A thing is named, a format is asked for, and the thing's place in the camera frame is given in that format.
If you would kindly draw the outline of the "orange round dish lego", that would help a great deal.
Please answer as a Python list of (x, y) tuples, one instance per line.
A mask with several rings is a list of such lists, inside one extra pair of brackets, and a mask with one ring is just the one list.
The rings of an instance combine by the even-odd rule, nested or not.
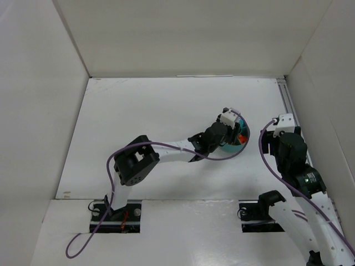
[(243, 135), (239, 135), (238, 138), (239, 138), (240, 144), (244, 144), (248, 140), (247, 136), (243, 136)]

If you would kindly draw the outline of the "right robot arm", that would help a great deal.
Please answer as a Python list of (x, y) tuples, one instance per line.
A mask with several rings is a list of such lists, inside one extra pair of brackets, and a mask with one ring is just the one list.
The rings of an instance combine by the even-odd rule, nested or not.
[(301, 207), (294, 212), (279, 191), (259, 195), (260, 211), (274, 219), (294, 242), (307, 265), (354, 265), (354, 248), (346, 240), (320, 173), (307, 163), (307, 145), (298, 126), (260, 132), (261, 158), (275, 158), (271, 173)]

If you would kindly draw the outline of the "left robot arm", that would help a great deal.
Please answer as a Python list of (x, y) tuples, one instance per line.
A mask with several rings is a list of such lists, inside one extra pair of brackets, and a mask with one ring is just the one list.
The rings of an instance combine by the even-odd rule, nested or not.
[(245, 122), (233, 112), (220, 114), (204, 132), (182, 141), (156, 142), (138, 136), (114, 155), (114, 193), (111, 210), (127, 205), (131, 188), (142, 182), (153, 168), (167, 162), (198, 162), (225, 145), (241, 145)]

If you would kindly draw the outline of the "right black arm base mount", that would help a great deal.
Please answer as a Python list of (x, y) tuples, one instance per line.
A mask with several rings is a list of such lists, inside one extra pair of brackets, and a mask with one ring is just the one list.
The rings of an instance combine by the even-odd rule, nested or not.
[(286, 199), (273, 190), (259, 195), (257, 200), (239, 202), (237, 216), (241, 221), (242, 233), (277, 233), (283, 228), (269, 215), (270, 207)]

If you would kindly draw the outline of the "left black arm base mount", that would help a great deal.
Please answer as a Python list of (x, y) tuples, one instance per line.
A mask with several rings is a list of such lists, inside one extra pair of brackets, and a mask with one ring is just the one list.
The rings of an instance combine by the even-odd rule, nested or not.
[[(89, 232), (93, 233), (103, 218), (108, 200), (93, 200), (88, 204), (91, 212)], [(142, 201), (128, 200), (127, 205), (116, 211), (112, 210), (105, 216), (96, 233), (140, 233)]]

